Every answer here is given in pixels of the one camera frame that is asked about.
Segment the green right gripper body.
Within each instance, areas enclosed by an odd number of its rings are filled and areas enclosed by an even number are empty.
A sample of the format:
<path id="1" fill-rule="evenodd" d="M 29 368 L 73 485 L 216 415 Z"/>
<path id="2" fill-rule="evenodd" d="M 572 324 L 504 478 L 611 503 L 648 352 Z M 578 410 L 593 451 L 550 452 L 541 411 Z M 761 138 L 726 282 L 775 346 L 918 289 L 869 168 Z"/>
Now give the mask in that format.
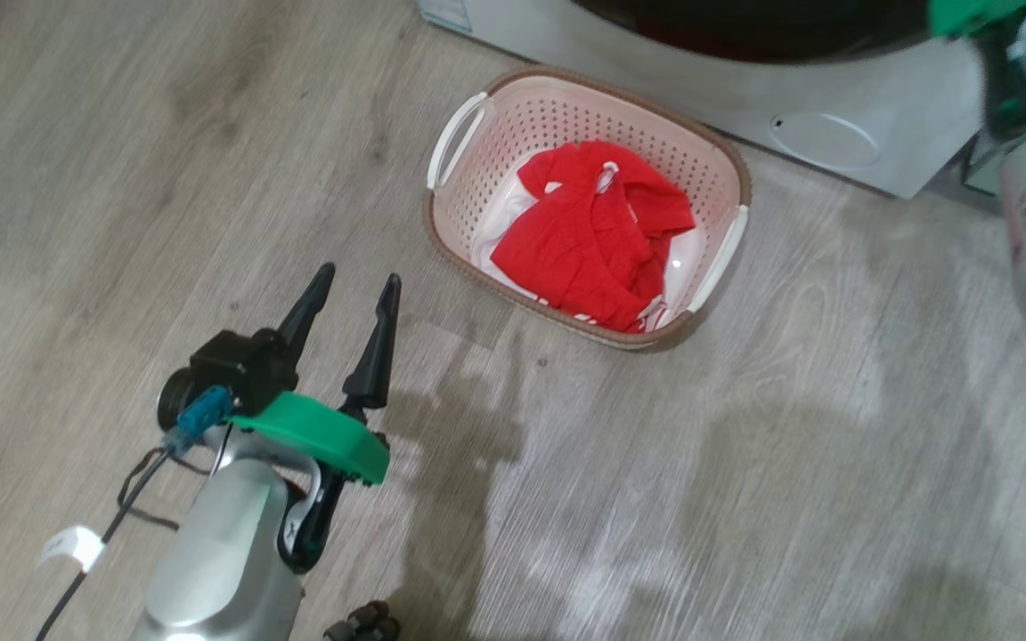
<path id="1" fill-rule="evenodd" d="M 930 36 L 938 39 L 961 39 L 986 26 L 1025 16 L 1026 1 L 1021 0 L 928 1 Z"/>

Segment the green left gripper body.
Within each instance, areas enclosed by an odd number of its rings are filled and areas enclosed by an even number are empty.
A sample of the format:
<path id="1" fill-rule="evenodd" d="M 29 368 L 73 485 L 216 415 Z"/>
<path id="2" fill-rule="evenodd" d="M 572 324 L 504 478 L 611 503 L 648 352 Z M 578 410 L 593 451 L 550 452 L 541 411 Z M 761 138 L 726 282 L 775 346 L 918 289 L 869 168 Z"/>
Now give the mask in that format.
<path id="1" fill-rule="evenodd" d="M 277 396 L 256 417 L 231 417 L 245 458 L 309 475 L 306 490 L 289 483 L 289 505 L 277 532 L 277 550 L 295 573 L 321 560 L 331 519 L 346 484 L 378 486 L 387 478 L 388 445 L 362 420 L 301 394 Z"/>

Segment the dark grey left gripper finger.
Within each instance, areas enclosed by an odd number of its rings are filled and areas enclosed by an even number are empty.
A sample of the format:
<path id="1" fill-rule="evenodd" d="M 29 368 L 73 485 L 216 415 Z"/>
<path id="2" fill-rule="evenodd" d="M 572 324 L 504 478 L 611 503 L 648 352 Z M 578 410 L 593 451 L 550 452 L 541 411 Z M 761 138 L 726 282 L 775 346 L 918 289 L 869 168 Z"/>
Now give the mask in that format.
<path id="1" fill-rule="evenodd" d="M 336 264 L 325 263 L 314 274 L 313 279 L 305 288 L 302 295 L 298 297 L 295 304 L 290 308 L 278 328 L 284 340 L 285 349 L 282 353 L 282 361 L 298 362 L 305 349 L 305 342 L 311 331 L 311 326 L 316 320 L 316 316 L 322 311 L 326 301 L 329 299 L 331 283 L 336 277 Z"/>
<path id="2" fill-rule="evenodd" d="M 402 303 L 402 277 L 390 273 L 374 307 L 374 329 L 362 350 L 358 364 L 342 385 L 345 401 L 341 411 L 347 417 L 366 425 L 366 411 L 382 410 L 388 405 L 396 324 Z"/>

